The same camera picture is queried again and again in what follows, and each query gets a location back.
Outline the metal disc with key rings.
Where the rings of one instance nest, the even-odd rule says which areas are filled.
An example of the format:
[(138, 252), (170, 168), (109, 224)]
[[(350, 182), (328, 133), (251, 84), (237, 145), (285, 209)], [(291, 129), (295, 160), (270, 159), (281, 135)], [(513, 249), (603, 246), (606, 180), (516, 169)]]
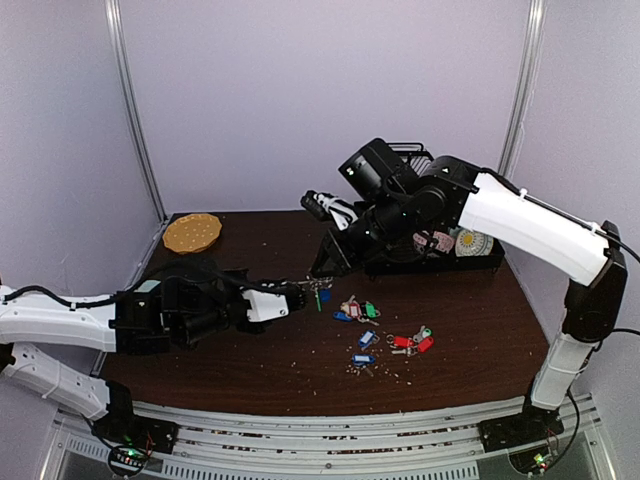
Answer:
[(303, 280), (294, 281), (294, 284), (299, 286), (305, 292), (315, 295), (320, 290), (330, 289), (333, 285), (333, 278), (332, 277), (313, 278), (311, 276), (307, 276)]

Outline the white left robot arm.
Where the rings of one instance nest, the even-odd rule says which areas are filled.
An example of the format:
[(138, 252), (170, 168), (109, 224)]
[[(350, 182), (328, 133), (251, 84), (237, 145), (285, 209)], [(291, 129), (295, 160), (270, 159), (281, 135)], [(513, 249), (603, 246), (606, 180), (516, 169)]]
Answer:
[(133, 444), (144, 424), (134, 415), (129, 389), (83, 375), (38, 352), (37, 345), (156, 355), (194, 348), (230, 327), (259, 334), (305, 306), (306, 291), (298, 282), (250, 280), (244, 270), (186, 259), (156, 267), (111, 295), (61, 297), (39, 285), (3, 286), (1, 372)]

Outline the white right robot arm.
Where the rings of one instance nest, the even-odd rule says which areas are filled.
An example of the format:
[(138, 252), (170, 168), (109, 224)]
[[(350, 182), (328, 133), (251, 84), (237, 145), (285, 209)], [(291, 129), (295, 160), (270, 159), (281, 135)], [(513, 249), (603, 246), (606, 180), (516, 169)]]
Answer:
[(361, 147), (339, 172), (360, 203), (313, 190), (300, 200), (317, 220), (332, 224), (311, 268), (315, 278), (348, 275), (419, 231), (455, 228), (511, 245), (568, 276), (560, 330), (534, 377), (529, 406), (512, 423), (519, 440), (535, 440), (616, 324), (628, 279), (616, 225), (581, 220), (492, 169), (453, 156), (429, 158), (417, 172), (381, 138)]

